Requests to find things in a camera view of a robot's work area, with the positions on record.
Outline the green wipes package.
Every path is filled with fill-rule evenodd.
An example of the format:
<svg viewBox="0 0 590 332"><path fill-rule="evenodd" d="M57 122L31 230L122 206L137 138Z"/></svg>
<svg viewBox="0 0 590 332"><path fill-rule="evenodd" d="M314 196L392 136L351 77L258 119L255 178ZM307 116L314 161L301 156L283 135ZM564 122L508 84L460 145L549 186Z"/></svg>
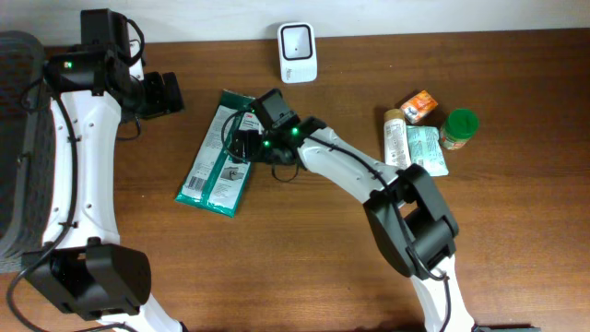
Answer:
<svg viewBox="0 0 590 332"><path fill-rule="evenodd" d="M178 203L233 217L250 175L249 163L234 162L225 147L235 129L255 130L261 125L249 112L250 96L222 92L191 170L175 198Z"/></svg>

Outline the white tube gold cap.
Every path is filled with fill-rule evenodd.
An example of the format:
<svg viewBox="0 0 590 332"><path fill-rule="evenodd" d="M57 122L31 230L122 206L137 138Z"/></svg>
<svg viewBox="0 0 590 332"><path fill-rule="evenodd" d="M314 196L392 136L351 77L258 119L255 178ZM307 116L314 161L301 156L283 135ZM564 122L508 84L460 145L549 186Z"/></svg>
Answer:
<svg viewBox="0 0 590 332"><path fill-rule="evenodd" d="M391 109L383 118L384 162L399 169L406 169L411 165L411 159L405 115L399 109Z"/></svg>

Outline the teal tissue pack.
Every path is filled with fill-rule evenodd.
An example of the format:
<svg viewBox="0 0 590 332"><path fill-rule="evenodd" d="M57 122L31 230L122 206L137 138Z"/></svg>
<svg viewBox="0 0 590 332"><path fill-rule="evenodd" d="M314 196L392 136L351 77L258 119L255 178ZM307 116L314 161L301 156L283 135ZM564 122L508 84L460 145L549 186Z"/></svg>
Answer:
<svg viewBox="0 0 590 332"><path fill-rule="evenodd" d="M449 174L439 144L439 131L432 126L407 127L407 142L410 159L426 170L432 177Z"/></svg>

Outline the orange tissue pack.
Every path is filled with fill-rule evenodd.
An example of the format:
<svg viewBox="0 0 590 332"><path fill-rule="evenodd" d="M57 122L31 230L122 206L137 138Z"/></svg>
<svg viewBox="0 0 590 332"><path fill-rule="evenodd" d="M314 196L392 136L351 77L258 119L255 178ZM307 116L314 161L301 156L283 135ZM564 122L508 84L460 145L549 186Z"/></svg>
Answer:
<svg viewBox="0 0 590 332"><path fill-rule="evenodd" d="M400 110L411 124L416 124L430 114L438 102L430 95L427 90L423 90L405 101Z"/></svg>

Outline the green lid jar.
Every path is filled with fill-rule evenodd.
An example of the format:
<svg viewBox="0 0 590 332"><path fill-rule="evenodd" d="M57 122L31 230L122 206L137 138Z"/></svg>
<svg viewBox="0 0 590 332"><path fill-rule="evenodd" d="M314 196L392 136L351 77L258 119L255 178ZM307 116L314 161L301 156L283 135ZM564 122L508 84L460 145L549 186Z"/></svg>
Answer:
<svg viewBox="0 0 590 332"><path fill-rule="evenodd" d="M440 129L440 144L443 148L455 150L462 148L478 131L479 119L469 109L455 109L444 121Z"/></svg>

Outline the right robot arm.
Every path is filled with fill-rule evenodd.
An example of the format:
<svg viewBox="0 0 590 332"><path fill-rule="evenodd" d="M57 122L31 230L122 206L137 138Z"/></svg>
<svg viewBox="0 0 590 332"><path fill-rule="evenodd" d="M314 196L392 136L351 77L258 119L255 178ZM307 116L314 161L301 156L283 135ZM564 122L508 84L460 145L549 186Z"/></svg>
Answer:
<svg viewBox="0 0 590 332"><path fill-rule="evenodd" d="M432 177L418 164L405 169L378 161L315 117L301 119L279 89L241 108L259 121L257 138L233 135L235 160L295 165L322 175L363 206L386 262L411 280L428 331L475 331L455 272L458 224Z"/></svg>

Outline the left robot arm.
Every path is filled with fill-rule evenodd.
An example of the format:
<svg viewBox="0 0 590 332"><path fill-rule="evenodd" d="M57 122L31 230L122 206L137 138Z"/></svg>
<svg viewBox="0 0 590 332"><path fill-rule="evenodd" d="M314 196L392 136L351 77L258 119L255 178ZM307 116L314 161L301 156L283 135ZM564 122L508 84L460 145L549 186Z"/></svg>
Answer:
<svg viewBox="0 0 590 332"><path fill-rule="evenodd" d="M123 247L113 206L118 127L183 109L173 73L145 73L136 23L107 8L80 14L81 42L42 70L55 130L53 194L42 249L21 277L57 310L97 330L183 332L151 292L148 257Z"/></svg>

